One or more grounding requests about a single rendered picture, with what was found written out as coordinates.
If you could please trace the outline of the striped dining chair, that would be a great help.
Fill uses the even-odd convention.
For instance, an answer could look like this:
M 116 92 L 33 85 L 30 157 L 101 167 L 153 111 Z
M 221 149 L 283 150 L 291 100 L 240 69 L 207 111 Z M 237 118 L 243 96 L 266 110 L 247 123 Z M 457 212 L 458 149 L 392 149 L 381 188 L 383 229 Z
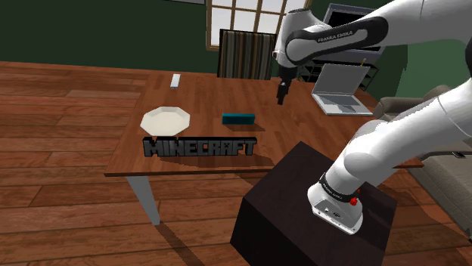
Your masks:
M 219 78 L 270 80 L 277 35 L 220 29 Z

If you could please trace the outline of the dark shelf with grey monitor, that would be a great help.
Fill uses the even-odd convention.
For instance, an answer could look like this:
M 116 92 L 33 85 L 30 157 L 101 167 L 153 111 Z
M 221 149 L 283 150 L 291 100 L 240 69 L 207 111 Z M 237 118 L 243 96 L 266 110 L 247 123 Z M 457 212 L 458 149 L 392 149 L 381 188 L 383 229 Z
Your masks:
M 373 10 L 373 8 L 330 3 L 323 21 L 332 27 L 342 26 L 364 17 Z M 352 79 L 355 75 L 363 74 L 359 88 L 365 91 L 377 75 L 378 68 L 375 63 L 383 51 L 383 47 L 376 46 L 316 57 L 299 67 L 297 80 L 316 83 L 319 76 L 325 79 L 328 76 L 341 74 L 348 75 Z

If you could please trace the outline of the teal rectangular box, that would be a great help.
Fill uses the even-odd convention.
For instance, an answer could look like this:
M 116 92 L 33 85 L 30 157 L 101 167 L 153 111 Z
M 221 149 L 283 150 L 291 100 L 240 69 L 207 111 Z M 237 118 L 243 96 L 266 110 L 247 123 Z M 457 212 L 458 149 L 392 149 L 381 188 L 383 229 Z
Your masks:
M 223 125 L 253 125 L 255 122 L 254 113 L 223 113 Z

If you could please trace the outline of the silver open laptop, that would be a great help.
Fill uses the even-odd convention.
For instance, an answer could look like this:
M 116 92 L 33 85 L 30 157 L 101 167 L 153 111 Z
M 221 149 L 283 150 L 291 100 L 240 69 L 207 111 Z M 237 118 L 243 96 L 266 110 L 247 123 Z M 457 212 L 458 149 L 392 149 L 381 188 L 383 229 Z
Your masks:
M 312 97 L 326 115 L 373 116 L 354 95 L 369 70 L 369 66 L 326 63 L 314 85 Z

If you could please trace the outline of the wooden table with grey legs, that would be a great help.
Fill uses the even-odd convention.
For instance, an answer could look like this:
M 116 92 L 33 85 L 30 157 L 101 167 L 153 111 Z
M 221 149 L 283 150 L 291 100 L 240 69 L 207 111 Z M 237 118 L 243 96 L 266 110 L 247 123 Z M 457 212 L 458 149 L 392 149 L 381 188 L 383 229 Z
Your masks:
M 276 93 L 279 81 L 224 79 L 214 74 L 183 73 L 177 89 L 172 74 L 152 72 L 104 172 L 124 177 L 151 220 L 160 223 L 149 184 L 150 176 L 235 173 L 261 178 L 300 141 L 330 159 L 336 159 L 367 116 L 327 116 L 314 101 L 313 85 L 293 82 L 284 103 Z M 184 136 L 254 136 L 253 156 L 145 157 L 140 124 L 145 113 L 158 107 L 179 107 L 189 113 Z M 223 125 L 223 113 L 254 113 L 253 125 Z

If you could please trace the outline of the wooden framed window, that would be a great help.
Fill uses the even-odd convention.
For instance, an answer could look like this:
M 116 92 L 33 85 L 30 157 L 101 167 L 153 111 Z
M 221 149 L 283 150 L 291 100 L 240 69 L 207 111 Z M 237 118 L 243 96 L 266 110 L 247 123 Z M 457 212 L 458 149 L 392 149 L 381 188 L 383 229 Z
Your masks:
M 206 49 L 217 51 L 219 31 L 278 34 L 286 14 L 309 8 L 312 0 L 205 0 Z

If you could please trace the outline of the dark grey block letter sign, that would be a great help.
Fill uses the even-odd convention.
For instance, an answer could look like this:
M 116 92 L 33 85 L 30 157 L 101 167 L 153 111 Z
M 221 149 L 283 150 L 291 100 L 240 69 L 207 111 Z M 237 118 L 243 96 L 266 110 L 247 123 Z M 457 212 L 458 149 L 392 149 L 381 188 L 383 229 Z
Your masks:
M 255 137 L 144 137 L 144 155 L 163 156 L 237 156 L 241 150 L 252 156 Z

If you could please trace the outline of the white octagonal plate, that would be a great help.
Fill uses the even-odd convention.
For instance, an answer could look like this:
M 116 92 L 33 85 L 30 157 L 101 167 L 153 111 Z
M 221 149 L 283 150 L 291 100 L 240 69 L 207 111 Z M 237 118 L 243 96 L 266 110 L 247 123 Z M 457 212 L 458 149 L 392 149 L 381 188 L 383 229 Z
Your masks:
M 154 137 L 175 136 L 189 127 L 190 118 L 179 107 L 158 107 L 143 115 L 140 126 Z

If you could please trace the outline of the dark robot stand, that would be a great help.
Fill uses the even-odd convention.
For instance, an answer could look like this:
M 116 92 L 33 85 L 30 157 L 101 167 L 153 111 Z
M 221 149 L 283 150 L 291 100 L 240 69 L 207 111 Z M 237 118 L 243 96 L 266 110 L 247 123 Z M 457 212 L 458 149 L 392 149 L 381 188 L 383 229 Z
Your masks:
M 242 199 L 230 243 L 250 266 L 381 266 L 397 201 L 360 188 L 364 221 L 348 235 L 312 213 L 307 190 L 332 160 L 299 142 Z

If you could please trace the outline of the grey sofa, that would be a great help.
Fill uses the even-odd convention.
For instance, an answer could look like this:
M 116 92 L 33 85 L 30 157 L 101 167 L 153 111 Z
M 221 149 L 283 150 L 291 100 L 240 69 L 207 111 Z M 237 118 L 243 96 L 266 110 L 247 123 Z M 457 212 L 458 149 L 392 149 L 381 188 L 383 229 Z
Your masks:
M 382 97 L 374 117 L 390 121 L 451 88 L 438 85 L 423 97 Z M 434 147 L 418 156 L 424 166 L 408 170 L 472 242 L 472 138 Z

